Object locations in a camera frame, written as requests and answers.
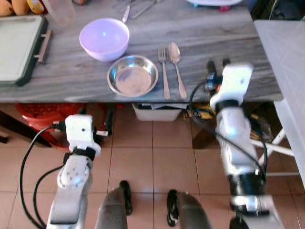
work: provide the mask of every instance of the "white plate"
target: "white plate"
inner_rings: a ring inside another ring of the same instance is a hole
[[[199,6],[232,6],[243,0],[187,0],[190,3]]]

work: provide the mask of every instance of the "metal spoon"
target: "metal spoon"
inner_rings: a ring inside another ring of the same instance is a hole
[[[183,81],[181,79],[179,69],[178,69],[178,66],[177,66],[177,63],[180,61],[180,57],[181,57],[180,56],[180,50],[179,50],[178,46],[174,42],[172,42],[168,46],[168,52],[169,52],[170,60],[173,63],[173,65],[175,65],[175,68],[176,68],[180,96],[181,96],[181,98],[186,99],[187,98],[186,89],[185,89],[185,86],[184,86]]]

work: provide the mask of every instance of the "white table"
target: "white table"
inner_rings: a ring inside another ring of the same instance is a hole
[[[305,22],[254,22],[284,100],[275,102],[305,186]]]

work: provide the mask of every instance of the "cutting board handle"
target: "cutting board handle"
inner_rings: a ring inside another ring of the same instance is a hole
[[[51,39],[52,36],[52,30],[48,29],[47,32],[45,34],[42,34],[41,37],[44,38],[44,41],[42,43],[42,46],[40,48],[39,54],[38,55],[34,55],[34,58],[38,58],[37,62],[38,63],[44,63],[45,61],[45,56],[48,52],[49,49],[49,41]]]

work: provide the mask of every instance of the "black shoe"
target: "black shoe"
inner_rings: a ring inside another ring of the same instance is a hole
[[[120,188],[124,192],[126,215],[129,216],[132,214],[132,191],[130,190],[128,181],[122,180],[120,182]]]
[[[167,194],[167,224],[174,227],[179,222],[179,212],[177,206],[177,191],[170,190]]]

